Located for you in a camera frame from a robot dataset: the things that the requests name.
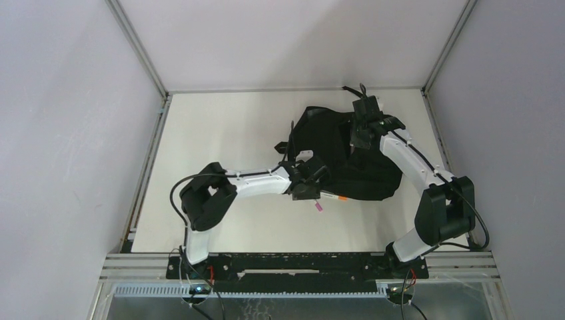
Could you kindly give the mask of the black student backpack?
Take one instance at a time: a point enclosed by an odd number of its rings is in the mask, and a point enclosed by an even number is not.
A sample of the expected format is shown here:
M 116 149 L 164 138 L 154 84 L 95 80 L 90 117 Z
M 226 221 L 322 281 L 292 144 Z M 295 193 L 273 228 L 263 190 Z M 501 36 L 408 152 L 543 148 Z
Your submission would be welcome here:
M 353 112 L 308 106 L 286 141 L 275 145 L 279 154 L 294 161 L 311 150 L 328 168 L 320 190 L 361 201 L 382 201 L 400 187 L 402 171 L 378 149 L 350 145 Z

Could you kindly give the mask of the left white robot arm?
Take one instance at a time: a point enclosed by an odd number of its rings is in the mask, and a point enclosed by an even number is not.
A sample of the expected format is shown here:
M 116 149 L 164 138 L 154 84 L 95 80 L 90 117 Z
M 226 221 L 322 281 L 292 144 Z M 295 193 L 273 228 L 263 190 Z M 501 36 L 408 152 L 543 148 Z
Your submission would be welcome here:
M 175 183 L 169 194 L 185 225 L 181 255 L 183 270 L 193 278 L 202 277 L 209 267 L 212 230 L 223 220 L 236 198 L 259 195 L 290 195 L 294 201 L 317 200 L 329 168 L 311 150 L 298 160 L 283 159 L 268 169 L 228 170 L 218 162 L 209 163 L 195 175 Z

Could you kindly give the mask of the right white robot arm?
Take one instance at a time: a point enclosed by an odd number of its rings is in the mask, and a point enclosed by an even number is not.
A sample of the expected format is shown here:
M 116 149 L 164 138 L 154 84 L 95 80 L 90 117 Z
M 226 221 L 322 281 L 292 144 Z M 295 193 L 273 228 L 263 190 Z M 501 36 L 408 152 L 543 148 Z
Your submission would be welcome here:
M 352 105 L 352 146 L 378 149 L 420 196 L 414 227 L 386 249 L 386 271 L 393 277 L 403 277 L 410 271 L 411 261 L 475 228 L 474 185 L 468 177 L 456 177 L 430 161 L 405 124 L 384 114 L 374 95 L 362 94 Z

